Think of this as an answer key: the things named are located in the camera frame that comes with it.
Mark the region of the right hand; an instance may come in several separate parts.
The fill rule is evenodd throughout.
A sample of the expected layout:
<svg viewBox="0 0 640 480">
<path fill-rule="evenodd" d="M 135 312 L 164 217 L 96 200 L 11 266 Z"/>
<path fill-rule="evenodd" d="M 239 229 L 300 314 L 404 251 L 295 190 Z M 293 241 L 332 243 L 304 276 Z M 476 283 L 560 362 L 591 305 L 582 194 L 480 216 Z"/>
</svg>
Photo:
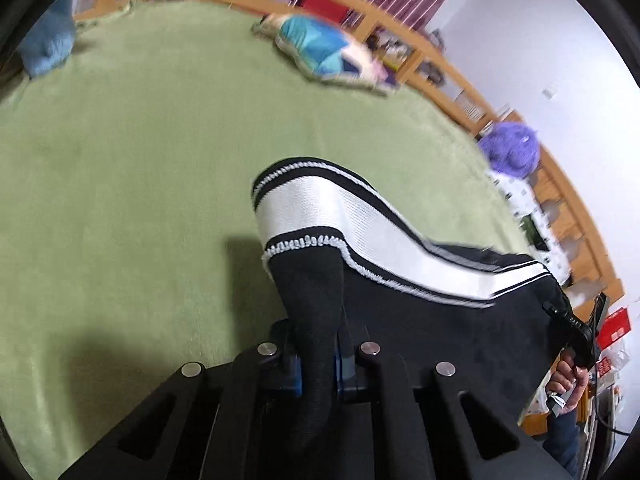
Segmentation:
<svg viewBox="0 0 640 480">
<path fill-rule="evenodd" d="M 589 382 L 586 368 L 575 363 L 575 352 L 565 349 L 560 353 L 550 380 L 544 387 L 547 393 L 547 406 L 554 417 L 574 411 L 582 398 Z"/>
</svg>

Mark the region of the dark blue sleeve forearm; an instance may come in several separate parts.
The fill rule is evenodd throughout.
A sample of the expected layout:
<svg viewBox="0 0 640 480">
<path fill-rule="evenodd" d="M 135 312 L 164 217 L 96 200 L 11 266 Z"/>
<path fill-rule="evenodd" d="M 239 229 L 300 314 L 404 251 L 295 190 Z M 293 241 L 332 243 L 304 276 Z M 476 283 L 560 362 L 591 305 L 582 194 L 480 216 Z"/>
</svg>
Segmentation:
<svg viewBox="0 0 640 480">
<path fill-rule="evenodd" d="M 576 411 L 547 417 L 547 437 L 542 447 L 573 479 L 578 478 L 579 427 Z"/>
</svg>

